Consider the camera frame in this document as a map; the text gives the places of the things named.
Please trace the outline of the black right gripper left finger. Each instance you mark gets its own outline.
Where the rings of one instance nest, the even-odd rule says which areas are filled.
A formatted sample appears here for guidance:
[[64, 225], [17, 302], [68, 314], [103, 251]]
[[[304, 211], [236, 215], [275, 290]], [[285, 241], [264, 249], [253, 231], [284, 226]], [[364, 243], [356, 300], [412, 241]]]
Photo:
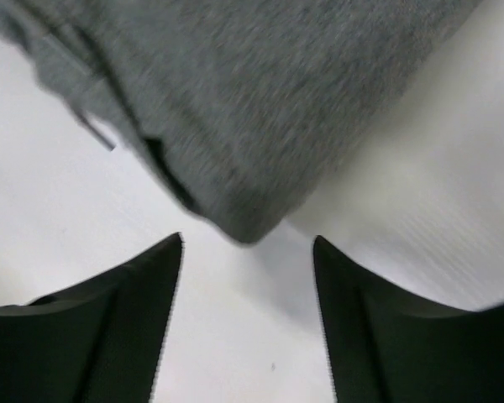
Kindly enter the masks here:
[[179, 234], [27, 305], [0, 306], [0, 402], [148, 402], [179, 280]]

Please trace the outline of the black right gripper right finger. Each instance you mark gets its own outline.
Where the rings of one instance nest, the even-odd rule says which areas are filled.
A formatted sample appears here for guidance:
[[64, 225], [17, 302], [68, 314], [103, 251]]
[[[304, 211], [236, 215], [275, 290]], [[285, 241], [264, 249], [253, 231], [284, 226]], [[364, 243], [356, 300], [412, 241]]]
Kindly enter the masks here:
[[504, 402], [504, 303], [430, 301], [323, 237], [312, 254], [336, 401]]

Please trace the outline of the grey cotton shorts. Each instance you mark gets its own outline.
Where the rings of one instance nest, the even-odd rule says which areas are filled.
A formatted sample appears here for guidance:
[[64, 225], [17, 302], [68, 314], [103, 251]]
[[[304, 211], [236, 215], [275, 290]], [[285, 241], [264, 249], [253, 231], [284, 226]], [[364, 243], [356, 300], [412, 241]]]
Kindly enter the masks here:
[[190, 212], [256, 243], [475, 1], [0, 1], [0, 35]]

